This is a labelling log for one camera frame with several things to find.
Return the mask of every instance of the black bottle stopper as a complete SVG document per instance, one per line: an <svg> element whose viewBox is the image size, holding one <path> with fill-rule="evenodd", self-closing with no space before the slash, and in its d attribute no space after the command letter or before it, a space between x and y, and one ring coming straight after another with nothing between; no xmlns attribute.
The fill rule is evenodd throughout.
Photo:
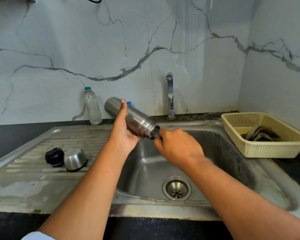
<svg viewBox="0 0 300 240"><path fill-rule="evenodd" d="M58 167L64 164L63 157L64 157L64 152L60 148L53 148L50 151L47 151L45 154L45 159L46 162L52 167Z"/></svg>

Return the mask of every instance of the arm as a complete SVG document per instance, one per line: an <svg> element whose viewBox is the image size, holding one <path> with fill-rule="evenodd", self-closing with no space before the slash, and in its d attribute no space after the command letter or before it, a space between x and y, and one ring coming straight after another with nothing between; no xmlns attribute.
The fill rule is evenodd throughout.
<svg viewBox="0 0 300 240"><path fill-rule="evenodd" d="M196 184L234 239L300 239L299 218L215 166L188 133L161 129L160 135L163 140L154 142L157 149Z"/></svg>
<svg viewBox="0 0 300 240"><path fill-rule="evenodd" d="M102 240L122 167L141 140L127 129L126 114L127 103L122 99L108 141L72 193L39 228L40 232L59 240Z"/></svg>

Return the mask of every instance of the white sleeve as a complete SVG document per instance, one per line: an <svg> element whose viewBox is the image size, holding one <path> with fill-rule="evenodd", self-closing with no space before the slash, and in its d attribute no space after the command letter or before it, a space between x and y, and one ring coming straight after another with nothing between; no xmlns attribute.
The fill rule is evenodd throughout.
<svg viewBox="0 0 300 240"><path fill-rule="evenodd" d="M43 234L42 232L30 232L21 240L55 240L54 238Z"/></svg>

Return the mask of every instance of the perforated basket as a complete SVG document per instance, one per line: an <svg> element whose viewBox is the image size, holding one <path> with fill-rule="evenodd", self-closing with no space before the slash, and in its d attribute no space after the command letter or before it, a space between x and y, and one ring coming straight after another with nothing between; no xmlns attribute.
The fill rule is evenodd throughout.
<svg viewBox="0 0 300 240"><path fill-rule="evenodd" d="M224 113L224 129L245 157L294 158L300 152L300 132L266 113ZM255 125L270 126L280 142L248 141L242 134Z"/></svg>

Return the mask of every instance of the hand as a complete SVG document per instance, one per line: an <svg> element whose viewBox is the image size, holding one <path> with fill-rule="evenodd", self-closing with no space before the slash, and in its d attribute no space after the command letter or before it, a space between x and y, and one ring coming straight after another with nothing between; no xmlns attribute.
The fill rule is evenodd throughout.
<svg viewBox="0 0 300 240"><path fill-rule="evenodd" d="M122 98L119 113L114 121L108 141L125 153L126 156L135 148L136 144L142 139L140 136L133 134L126 123L128 105Z"/></svg>
<svg viewBox="0 0 300 240"><path fill-rule="evenodd" d="M181 170L188 168L193 161L208 160L200 144L187 132L181 129L160 129L160 135L156 136L154 145L169 162Z"/></svg>

